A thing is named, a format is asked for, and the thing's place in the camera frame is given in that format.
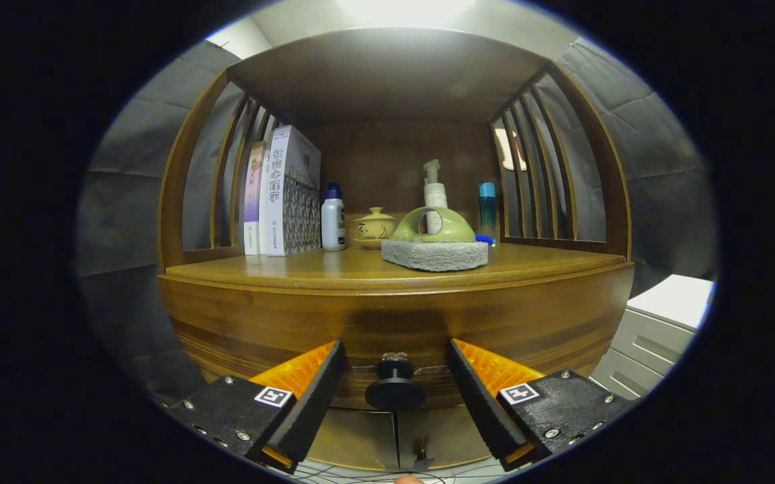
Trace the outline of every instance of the plastic bottle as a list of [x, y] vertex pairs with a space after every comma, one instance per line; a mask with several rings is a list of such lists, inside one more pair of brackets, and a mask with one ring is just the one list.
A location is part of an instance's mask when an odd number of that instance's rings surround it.
[[328, 183], [325, 203], [322, 204], [322, 247], [325, 251], [345, 248], [345, 206], [339, 184]]
[[[426, 173], [426, 181], [423, 185], [423, 201], [426, 206], [441, 206], [447, 208], [446, 205], [446, 191], [444, 190], [444, 184], [438, 183], [438, 169], [440, 163], [437, 159], [427, 161], [423, 164], [423, 171]], [[436, 212], [428, 212], [426, 214], [426, 231], [429, 233], [440, 232], [440, 215]]]
[[[496, 208], [495, 184], [492, 184], [491, 181], [480, 184], [480, 232], [492, 240], [497, 240]], [[497, 245], [497, 242], [492, 242], [491, 245]]]

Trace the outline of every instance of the orange gripper pad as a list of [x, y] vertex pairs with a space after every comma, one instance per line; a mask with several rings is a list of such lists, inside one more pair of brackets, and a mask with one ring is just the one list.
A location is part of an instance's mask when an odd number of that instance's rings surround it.
[[309, 350], [303, 355], [295, 356], [283, 364], [278, 364], [270, 370], [263, 371], [260, 374], [250, 378], [250, 382], [258, 383], [267, 387], [273, 387], [280, 390], [288, 390], [294, 393], [295, 398], [300, 399], [301, 395], [307, 391], [307, 387], [313, 380], [322, 362], [325, 361], [328, 353], [331, 352], [335, 341], [319, 346], [314, 350]]
[[545, 376], [533, 368], [517, 364], [509, 358], [504, 358], [504, 356], [484, 350], [479, 346], [465, 343], [456, 338], [453, 340], [458, 349], [462, 350], [471, 367], [474, 368], [480, 382], [491, 393], [492, 398], [497, 398], [497, 393], [502, 389], [508, 389]]

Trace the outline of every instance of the white bottle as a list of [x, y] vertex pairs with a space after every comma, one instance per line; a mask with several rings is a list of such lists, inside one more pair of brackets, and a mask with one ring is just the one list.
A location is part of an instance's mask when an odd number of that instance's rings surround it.
[[[423, 185], [423, 201], [426, 206], [440, 206], [447, 208], [446, 191], [444, 184], [438, 183], [438, 169], [440, 163], [437, 159], [430, 160], [423, 164], [423, 171], [427, 174], [426, 184]], [[429, 233], [440, 232], [440, 215], [436, 212], [427, 212], [426, 231]]]
[[322, 204], [322, 247], [325, 251], [345, 248], [345, 206], [339, 184], [328, 183], [328, 193]]

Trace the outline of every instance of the gray sponge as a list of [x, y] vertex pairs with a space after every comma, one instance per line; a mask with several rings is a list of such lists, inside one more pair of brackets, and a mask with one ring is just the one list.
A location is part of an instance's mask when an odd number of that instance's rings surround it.
[[445, 272], [484, 266], [489, 261], [486, 242], [381, 241], [381, 258], [411, 269]]

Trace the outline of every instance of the white drawer cabinet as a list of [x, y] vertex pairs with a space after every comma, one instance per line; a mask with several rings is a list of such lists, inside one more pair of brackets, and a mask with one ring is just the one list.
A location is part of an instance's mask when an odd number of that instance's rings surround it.
[[694, 333], [682, 327], [626, 309], [611, 347], [657, 373], [666, 374], [680, 359], [692, 336]]
[[645, 396], [671, 370], [700, 327], [713, 283], [670, 276], [629, 300], [590, 378], [627, 399]]
[[608, 350], [590, 376], [615, 395], [635, 399], [647, 395], [663, 376], [618, 350]]

